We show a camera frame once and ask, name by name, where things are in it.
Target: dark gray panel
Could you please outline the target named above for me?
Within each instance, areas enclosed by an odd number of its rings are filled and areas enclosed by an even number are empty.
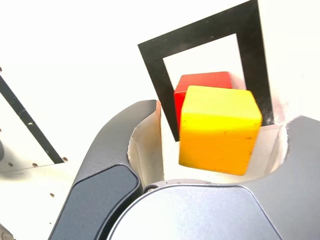
[[[137,102],[97,134],[52,230],[51,240],[106,238],[122,211],[143,194],[128,161],[135,127],[156,110],[156,100]]]
[[[75,183],[116,164],[130,167],[128,144],[135,127],[156,110],[156,100],[139,101],[114,116],[95,137]]]
[[[244,183],[280,236],[320,238],[320,122],[301,116],[288,125],[286,160],[270,175]]]
[[[95,239],[114,206],[137,185],[138,179],[124,165],[79,182],[73,187],[50,239]]]
[[[142,196],[108,240],[279,240],[252,194],[242,187],[176,185]]]

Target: wooden block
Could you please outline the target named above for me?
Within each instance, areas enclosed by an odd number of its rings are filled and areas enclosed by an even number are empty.
[[[227,71],[182,75],[173,94],[178,129],[180,129],[181,108],[189,86],[232,88],[231,78]]]
[[[244,175],[261,124],[250,91],[190,86],[181,110],[179,164]]]

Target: yellow wooden block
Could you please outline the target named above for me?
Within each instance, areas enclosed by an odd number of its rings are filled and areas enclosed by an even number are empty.
[[[179,164],[244,175],[261,123],[250,91],[189,86],[181,110]]]

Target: red wooden block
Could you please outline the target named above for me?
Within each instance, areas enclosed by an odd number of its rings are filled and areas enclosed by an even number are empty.
[[[180,129],[181,108],[186,92],[192,85],[232,89],[231,78],[227,71],[182,75],[173,94],[178,129]]]

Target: black stripe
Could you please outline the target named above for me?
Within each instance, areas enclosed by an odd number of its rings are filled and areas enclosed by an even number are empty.
[[[163,58],[236,34],[246,88],[263,116],[274,124],[267,65],[257,0],[250,0],[138,45],[171,131],[179,140],[174,89]]]
[[[64,161],[58,155],[56,150],[52,147],[50,142],[47,140],[45,135],[42,133],[40,128],[37,126],[35,121],[29,115],[27,110],[24,108],[24,106],[18,100],[16,95],[12,92],[12,90],[7,85],[5,80],[1,77],[1,75],[0,75],[0,93],[3,95],[3,97],[6,99],[6,101],[10,104],[10,106],[13,108],[15,113],[20,117],[20,119],[22,120],[24,125],[29,129],[30,133],[38,141],[40,146],[47,153],[47,155],[51,158],[51,160],[55,164],[63,163]]]

